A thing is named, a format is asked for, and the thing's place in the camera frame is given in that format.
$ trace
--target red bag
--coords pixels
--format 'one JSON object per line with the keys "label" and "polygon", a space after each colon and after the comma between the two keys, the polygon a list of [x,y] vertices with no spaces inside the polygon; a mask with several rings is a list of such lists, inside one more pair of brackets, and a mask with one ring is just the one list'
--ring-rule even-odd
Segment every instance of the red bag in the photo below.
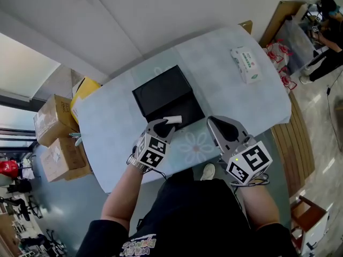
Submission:
{"label": "red bag", "polygon": [[16,161],[10,160],[0,162],[0,173],[11,178],[17,178],[19,170]]}
{"label": "red bag", "polygon": [[278,71],[287,66],[289,56],[293,54],[287,46],[281,44],[282,41],[282,39],[278,39],[275,43],[268,44],[264,49]]}
{"label": "red bag", "polygon": [[297,83],[292,81],[291,77],[287,74],[287,68],[285,66],[279,71],[279,76],[287,93],[296,88]]}

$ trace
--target cardboard box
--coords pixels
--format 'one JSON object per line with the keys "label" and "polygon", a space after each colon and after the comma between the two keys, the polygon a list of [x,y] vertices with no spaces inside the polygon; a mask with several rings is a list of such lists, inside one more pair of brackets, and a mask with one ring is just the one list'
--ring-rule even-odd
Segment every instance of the cardboard box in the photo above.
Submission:
{"label": "cardboard box", "polygon": [[48,182],[68,177],[70,170],[85,167],[80,149],[75,146],[74,138],[57,138],[42,153],[41,161]]}
{"label": "cardboard box", "polygon": [[49,147],[59,137],[79,132],[79,126],[70,113],[71,100],[53,95],[34,117],[37,141]]}
{"label": "cardboard box", "polygon": [[81,156],[82,156],[82,158],[83,158],[83,160],[84,160],[86,165],[83,168],[69,170],[66,173],[66,176],[64,177],[64,179],[66,181],[71,181],[71,180],[74,180],[74,179],[77,179],[77,178],[81,178],[83,176],[86,176],[88,174],[93,173],[91,165],[90,165],[90,163],[88,161],[88,158],[87,158],[87,155],[86,155],[86,152],[85,152],[83,144],[81,143],[77,148],[79,148]]}

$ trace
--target white table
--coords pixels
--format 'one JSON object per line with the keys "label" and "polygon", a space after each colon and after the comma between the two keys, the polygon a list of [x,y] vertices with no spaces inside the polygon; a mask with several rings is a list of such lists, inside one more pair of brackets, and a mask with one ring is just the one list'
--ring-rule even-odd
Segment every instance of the white table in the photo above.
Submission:
{"label": "white table", "polygon": [[[264,79],[245,84],[230,50],[251,48]],[[205,116],[223,115],[240,121],[256,136],[275,124],[288,123],[291,104],[284,86],[258,43],[239,25],[186,41],[140,63],[111,80],[80,106],[79,124],[87,157],[105,192],[126,168],[133,143],[147,122],[132,90],[178,65],[193,88]],[[219,155],[206,128],[206,118],[174,134],[169,156],[159,166],[166,175]],[[161,178],[149,172],[143,183]]]}

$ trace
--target yellow box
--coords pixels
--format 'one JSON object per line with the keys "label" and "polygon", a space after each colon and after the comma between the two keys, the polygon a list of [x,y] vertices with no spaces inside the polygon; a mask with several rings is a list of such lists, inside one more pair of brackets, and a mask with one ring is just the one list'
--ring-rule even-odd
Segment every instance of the yellow box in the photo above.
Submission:
{"label": "yellow box", "polygon": [[89,96],[92,92],[100,88],[101,85],[98,82],[95,82],[91,78],[85,77],[81,82],[78,90],[75,93],[73,100],[71,101],[71,114],[74,117],[75,121],[79,124],[78,118],[78,108],[82,103],[82,100]]}

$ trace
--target white tissue box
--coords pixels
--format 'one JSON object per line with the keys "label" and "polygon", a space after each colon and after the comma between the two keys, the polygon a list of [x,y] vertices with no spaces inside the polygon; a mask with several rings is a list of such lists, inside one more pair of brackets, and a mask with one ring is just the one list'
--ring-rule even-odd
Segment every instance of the white tissue box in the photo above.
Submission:
{"label": "white tissue box", "polygon": [[245,83],[250,84],[262,80],[260,68],[251,49],[247,47],[232,49],[231,56],[237,63],[242,79]]}

